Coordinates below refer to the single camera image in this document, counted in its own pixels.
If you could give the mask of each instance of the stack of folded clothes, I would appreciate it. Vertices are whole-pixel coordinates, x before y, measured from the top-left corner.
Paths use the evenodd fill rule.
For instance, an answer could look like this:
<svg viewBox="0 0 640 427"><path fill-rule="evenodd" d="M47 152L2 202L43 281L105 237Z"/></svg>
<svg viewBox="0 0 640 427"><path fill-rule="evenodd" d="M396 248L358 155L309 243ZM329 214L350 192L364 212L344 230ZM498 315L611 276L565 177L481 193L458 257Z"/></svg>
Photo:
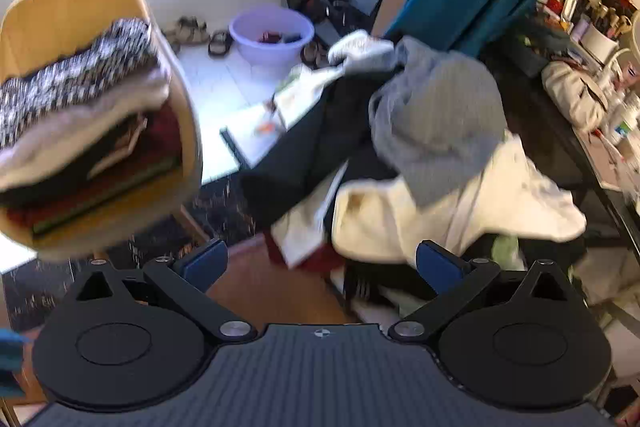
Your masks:
<svg viewBox="0 0 640 427"><path fill-rule="evenodd" d="M147 23L120 19L85 49L0 84L0 205L34 235L176 168L170 68Z"/></svg>

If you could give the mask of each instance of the brown floor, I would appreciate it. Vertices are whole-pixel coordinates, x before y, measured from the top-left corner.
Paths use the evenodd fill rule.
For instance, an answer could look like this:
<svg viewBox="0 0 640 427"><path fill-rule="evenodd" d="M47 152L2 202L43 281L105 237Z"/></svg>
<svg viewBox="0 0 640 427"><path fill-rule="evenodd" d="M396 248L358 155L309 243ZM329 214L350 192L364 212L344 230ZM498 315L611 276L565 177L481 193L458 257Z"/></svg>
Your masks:
<svg viewBox="0 0 640 427"><path fill-rule="evenodd" d="M233 247L226 273L207 291L258 331L269 323L345 324L345 314L321 277L270 263L261 236Z"/></svg>

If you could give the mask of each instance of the yellow chair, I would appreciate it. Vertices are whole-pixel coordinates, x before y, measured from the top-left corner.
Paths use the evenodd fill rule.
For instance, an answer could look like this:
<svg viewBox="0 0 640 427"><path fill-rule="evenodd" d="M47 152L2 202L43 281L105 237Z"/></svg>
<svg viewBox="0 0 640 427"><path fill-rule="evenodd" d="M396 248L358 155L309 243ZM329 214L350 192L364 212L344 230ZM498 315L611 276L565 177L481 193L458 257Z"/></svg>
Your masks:
<svg viewBox="0 0 640 427"><path fill-rule="evenodd" d="M0 208L0 232L43 259L62 260L99 251L176 212L196 237L201 232L189 216L179 212L202 180L200 130L184 71L146 0L15 0L0 26L0 83L74 53L124 17L139 17L152 25L154 42L170 65L168 101L180 126L182 165L42 236L34 237L30 230L12 223L6 209Z"/></svg>

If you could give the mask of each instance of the black patterned mat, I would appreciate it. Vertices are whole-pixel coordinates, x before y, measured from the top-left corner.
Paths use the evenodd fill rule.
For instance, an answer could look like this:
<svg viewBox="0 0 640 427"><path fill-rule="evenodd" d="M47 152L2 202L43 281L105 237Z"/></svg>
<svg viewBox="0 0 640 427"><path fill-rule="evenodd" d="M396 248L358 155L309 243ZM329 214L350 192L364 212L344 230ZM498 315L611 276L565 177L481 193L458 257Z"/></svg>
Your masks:
<svg viewBox="0 0 640 427"><path fill-rule="evenodd" d="M228 246L255 235L254 220L244 211L237 173L203 185L185 206L207 234L223 239ZM124 269L142 266L159 255L179 259L194 247L191 236L168 217L109 248L107 254L116 268ZM64 264L35 259L5 273L2 284L12 330L26 331L42 325L88 263L89 258Z"/></svg>

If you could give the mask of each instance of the pink container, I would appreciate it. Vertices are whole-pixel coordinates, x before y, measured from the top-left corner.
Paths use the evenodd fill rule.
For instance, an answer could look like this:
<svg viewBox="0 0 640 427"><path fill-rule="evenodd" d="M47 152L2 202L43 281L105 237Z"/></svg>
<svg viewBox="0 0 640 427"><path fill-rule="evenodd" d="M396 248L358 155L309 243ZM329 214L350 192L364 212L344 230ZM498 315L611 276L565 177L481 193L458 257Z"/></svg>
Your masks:
<svg viewBox="0 0 640 427"><path fill-rule="evenodd" d="M258 42L266 31L292 34L302 38L289 44L263 44ZM229 25L229 32L238 44L240 54L252 64L279 65L295 62L300 50L314 37L315 28L302 14L265 4L242 12Z"/></svg>

